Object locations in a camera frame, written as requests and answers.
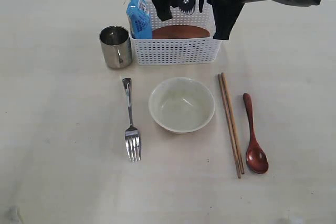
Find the floral ceramic bowl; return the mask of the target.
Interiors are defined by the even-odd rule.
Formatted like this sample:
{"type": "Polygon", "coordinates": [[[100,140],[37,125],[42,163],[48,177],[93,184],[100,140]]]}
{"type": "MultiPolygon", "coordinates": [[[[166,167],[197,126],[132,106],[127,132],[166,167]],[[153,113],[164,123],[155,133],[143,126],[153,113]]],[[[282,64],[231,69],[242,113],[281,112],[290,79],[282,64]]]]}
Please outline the floral ceramic bowl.
{"type": "Polygon", "coordinates": [[[203,83],[175,77],[162,81],[151,92],[149,112],[163,129],[185,134],[205,127],[215,113],[214,96],[203,83]]]}

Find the white perforated plastic basket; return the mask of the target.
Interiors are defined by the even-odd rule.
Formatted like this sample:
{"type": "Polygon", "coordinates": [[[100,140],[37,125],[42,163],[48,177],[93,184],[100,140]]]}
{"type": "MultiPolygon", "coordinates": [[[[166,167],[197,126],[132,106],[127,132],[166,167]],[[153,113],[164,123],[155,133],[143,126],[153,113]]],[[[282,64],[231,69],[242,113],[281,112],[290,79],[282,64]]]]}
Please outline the white perforated plastic basket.
{"type": "Polygon", "coordinates": [[[171,7],[173,18],[161,21],[151,0],[146,0],[151,16],[152,29],[170,25],[190,25],[204,28],[209,32],[206,38],[190,39],[134,39],[130,38],[132,52],[137,63],[146,65],[185,65],[212,63],[215,61],[220,49],[221,40],[213,39],[215,22],[212,5],[204,2],[203,11],[199,12],[198,2],[195,11],[187,15],[179,8],[171,7]]]}

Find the shiny steel cup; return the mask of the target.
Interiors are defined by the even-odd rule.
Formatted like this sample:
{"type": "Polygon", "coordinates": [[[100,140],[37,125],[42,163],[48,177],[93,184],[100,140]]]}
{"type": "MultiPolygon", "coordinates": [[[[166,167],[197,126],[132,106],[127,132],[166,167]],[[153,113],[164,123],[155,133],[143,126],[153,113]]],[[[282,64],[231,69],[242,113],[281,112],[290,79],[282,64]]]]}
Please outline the shiny steel cup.
{"type": "Polygon", "coordinates": [[[99,34],[106,65],[111,69],[128,67],[133,61],[129,32],[121,26],[109,26],[99,34]]]}

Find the dark flat plate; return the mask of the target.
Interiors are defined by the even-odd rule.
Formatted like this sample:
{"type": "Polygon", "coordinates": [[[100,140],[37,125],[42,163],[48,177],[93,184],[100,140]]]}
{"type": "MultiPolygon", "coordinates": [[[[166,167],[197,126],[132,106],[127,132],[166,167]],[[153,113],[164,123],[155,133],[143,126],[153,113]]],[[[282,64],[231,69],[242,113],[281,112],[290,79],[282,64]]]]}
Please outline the dark flat plate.
{"type": "Polygon", "coordinates": [[[210,37],[208,30],[190,25],[171,25],[155,29],[153,39],[193,39],[210,37]]]}

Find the blue snack packet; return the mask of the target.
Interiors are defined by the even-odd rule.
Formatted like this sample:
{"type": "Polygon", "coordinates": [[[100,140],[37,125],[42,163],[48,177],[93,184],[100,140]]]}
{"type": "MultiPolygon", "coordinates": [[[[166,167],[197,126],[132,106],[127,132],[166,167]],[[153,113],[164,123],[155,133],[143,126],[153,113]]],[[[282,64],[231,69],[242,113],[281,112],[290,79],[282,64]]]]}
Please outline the blue snack packet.
{"type": "Polygon", "coordinates": [[[145,0],[130,0],[126,14],[134,39],[152,39],[151,16],[145,0]]]}

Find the silver metal fork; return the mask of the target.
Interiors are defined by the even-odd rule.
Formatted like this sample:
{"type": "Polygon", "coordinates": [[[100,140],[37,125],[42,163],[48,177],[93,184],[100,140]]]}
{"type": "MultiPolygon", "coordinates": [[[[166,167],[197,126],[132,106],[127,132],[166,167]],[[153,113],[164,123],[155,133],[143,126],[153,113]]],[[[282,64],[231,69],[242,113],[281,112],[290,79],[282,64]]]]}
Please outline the silver metal fork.
{"type": "Polygon", "coordinates": [[[122,83],[127,99],[129,124],[130,124],[124,134],[125,146],[130,162],[134,163],[141,160],[141,147],[142,147],[141,138],[139,130],[133,124],[133,113],[131,103],[131,88],[132,88],[131,78],[124,78],[122,80],[122,83]]]}

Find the wooden chopstick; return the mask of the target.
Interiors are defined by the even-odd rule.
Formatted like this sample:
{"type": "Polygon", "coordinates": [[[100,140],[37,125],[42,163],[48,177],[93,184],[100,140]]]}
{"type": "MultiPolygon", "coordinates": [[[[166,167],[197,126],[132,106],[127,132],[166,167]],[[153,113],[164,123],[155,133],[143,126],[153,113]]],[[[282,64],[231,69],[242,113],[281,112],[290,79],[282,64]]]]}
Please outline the wooden chopstick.
{"type": "Polygon", "coordinates": [[[235,137],[234,137],[234,130],[233,130],[233,125],[232,125],[232,120],[231,120],[231,115],[229,111],[229,106],[228,106],[228,100],[227,100],[227,95],[226,95],[226,89],[224,85],[224,79],[223,75],[220,73],[217,75],[218,77],[218,82],[220,86],[220,92],[222,95],[222,101],[223,101],[223,107],[226,115],[226,120],[227,120],[227,125],[228,125],[228,131],[230,135],[230,142],[233,150],[233,157],[234,157],[234,162],[236,166],[236,172],[237,172],[237,177],[240,179],[241,178],[241,170],[240,170],[240,165],[239,165],[239,159],[238,159],[238,154],[237,154],[237,148],[236,148],[236,142],[235,142],[235,137]]]}
{"type": "Polygon", "coordinates": [[[238,162],[239,162],[240,173],[244,174],[245,171],[244,171],[244,165],[243,165],[243,158],[242,158],[242,155],[241,155],[242,153],[241,153],[241,149],[240,149],[240,142],[239,142],[238,131],[237,131],[235,117],[234,117],[234,110],[233,110],[231,99],[230,99],[229,88],[228,88],[228,85],[227,85],[225,74],[222,72],[220,75],[221,75],[223,85],[224,85],[224,92],[225,92],[226,101],[227,101],[227,105],[228,105],[230,121],[231,121],[231,125],[232,125],[232,128],[233,128],[233,136],[234,136],[234,142],[235,142],[235,147],[236,147],[236,152],[237,152],[237,158],[238,158],[238,162]]]}

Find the brown wooden spoon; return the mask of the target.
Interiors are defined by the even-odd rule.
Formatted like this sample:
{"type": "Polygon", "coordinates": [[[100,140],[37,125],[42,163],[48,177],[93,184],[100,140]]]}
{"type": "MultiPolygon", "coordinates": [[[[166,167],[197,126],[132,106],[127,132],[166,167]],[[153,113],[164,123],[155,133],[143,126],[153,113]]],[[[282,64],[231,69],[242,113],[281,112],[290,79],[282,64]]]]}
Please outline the brown wooden spoon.
{"type": "Polygon", "coordinates": [[[247,113],[250,140],[246,151],[246,164],[253,172],[264,174],[268,171],[269,165],[266,154],[257,142],[254,130],[253,105],[251,96],[248,93],[243,94],[243,101],[247,113]]]}

